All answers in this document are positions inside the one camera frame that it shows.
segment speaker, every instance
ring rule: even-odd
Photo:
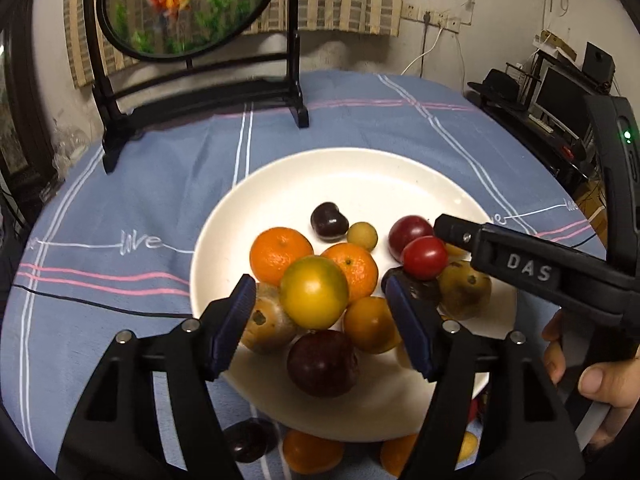
[[[582,72],[593,79],[598,86],[611,88],[616,64],[613,58],[593,43],[587,42],[587,51],[584,54]]]

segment blue tablecloth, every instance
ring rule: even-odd
[[[444,86],[414,77],[315,72],[303,74],[302,88],[311,116],[306,130],[286,108],[254,112],[248,106],[147,133],[126,146],[109,176],[101,148],[92,147],[38,220],[15,283],[135,312],[188,314],[193,247],[220,198],[272,160],[334,146],[386,150],[431,166],[509,228],[563,244],[593,233],[517,140]],[[581,250],[605,254],[597,237]],[[519,295],[517,327],[540,349],[538,334],[555,309]],[[55,468],[73,408],[114,334],[129,328],[154,335],[179,321],[12,290],[0,338],[2,398],[47,465]],[[254,407],[225,381],[209,389],[223,427],[252,416]],[[160,375],[156,397],[166,455],[179,465]],[[348,446],[331,478],[389,478],[371,455],[370,445]],[[290,478],[277,450],[242,472],[250,480]]]

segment blue gripper pad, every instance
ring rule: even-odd
[[[249,320],[251,311],[255,305],[255,280],[248,274],[243,274],[240,281],[234,288],[228,298],[212,302],[207,307],[210,308],[226,308],[227,313],[216,335],[213,337],[210,363],[210,370],[215,378],[222,372],[228,370],[231,359],[236,353],[238,343],[244,332],[244,327]]]
[[[412,300],[402,288],[397,276],[389,278],[385,295],[412,366],[429,380],[435,372],[431,358],[433,341],[418,320]]]

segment white plate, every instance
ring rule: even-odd
[[[367,221],[380,241],[372,255],[385,271],[398,264],[386,248],[386,234],[400,217],[418,214],[434,221],[448,213],[484,223],[489,217],[459,186],[418,162],[373,150],[336,148],[277,160],[228,193],[207,219],[191,266],[191,309],[198,317],[209,301],[228,296],[243,273],[251,272],[249,250],[260,232],[286,226],[302,232],[316,254],[329,244],[311,229],[311,212],[335,202],[350,222]],[[464,325],[475,333],[504,338],[513,329],[515,291],[493,280],[483,316]],[[380,285],[375,295],[381,296]],[[375,442],[416,433],[434,384],[398,361],[396,350],[358,354],[360,378],[347,394],[317,399],[298,390],[286,371],[286,351],[259,356],[240,345],[226,372],[229,383],[275,420],[306,433],[344,442]],[[488,374],[476,374],[474,395]]]

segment mirror stand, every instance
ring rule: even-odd
[[[115,169],[120,153],[126,143],[136,136],[141,135],[145,128],[153,124],[165,123],[183,118],[186,115],[203,113],[215,108],[232,107],[247,103],[274,107],[282,106],[284,103],[285,106],[289,107],[299,128],[307,128],[309,126],[309,113],[305,107],[302,89],[300,88],[298,0],[288,0],[287,4],[286,51],[224,60],[197,66],[193,65],[193,57],[199,56],[203,54],[203,52],[184,55],[180,59],[171,59],[173,62],[184,62],[184,69],[149,79],[117,92],[113,91],[111,81],[105,72],[100,55],[95,1],[98,1],[97,17],[105,37],[110,40],[115,48],[119,50],[120,48],[117,47],[117,41],[111,41],[110,27],[105,26],[107,22],[106,11],[104,6],[100,4],[103,0],[83,0],[84,27],[86,30],[89,58],[95,79],[92,90],[100,118],[104,124],[104,135],[102,137],[104,157],[102,163],[106,173],[111,173]],[[183,92],[136,107],[130,114],[123,113],[118,107],[117,101],[123,97],[183,77],[278,60],[284,60],[286,62],[286,74],[284,76],[252,78]]]

